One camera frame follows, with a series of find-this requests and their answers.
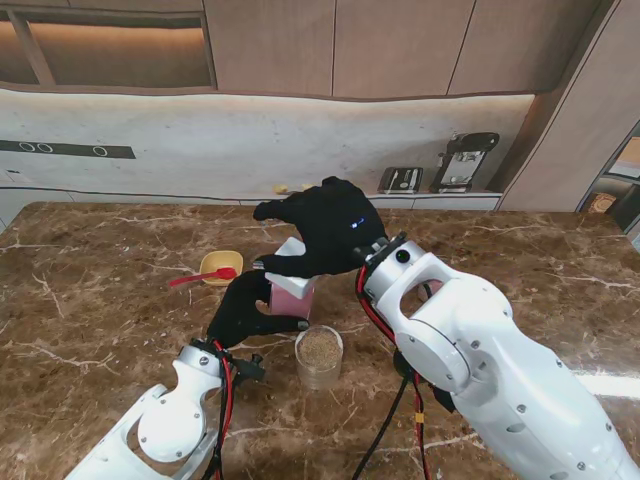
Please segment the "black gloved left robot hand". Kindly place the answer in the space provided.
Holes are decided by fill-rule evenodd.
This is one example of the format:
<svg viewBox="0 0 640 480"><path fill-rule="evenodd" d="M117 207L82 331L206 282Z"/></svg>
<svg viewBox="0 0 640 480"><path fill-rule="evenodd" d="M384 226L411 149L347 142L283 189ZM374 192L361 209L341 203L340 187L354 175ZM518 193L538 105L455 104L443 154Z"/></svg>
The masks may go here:
<svg viewBox="0 0 640 480"><path fill-rule="evenodd" d="M270 295L271 283L261 270L248 271L235 278L207 329L207 341L228 349L252 336L301 332L309 328L305 318L261 312L257 302L269 305Z"/></svg>

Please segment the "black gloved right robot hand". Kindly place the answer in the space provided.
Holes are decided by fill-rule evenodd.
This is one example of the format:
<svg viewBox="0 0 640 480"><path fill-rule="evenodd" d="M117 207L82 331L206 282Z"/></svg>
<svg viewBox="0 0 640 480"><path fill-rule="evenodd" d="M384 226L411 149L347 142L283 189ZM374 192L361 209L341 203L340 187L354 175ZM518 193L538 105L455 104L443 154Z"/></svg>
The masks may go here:
<svg viewBox="0 0 640 480"><path fill-rule="evenodd" d="M348 273L359 267L355 249L386 236L377 210L362 190L335 176L283 200L260 203L253 218L281 220L296 227L305 245L303 254L270 254L254 262L256 268L289 277Z"/></svg>

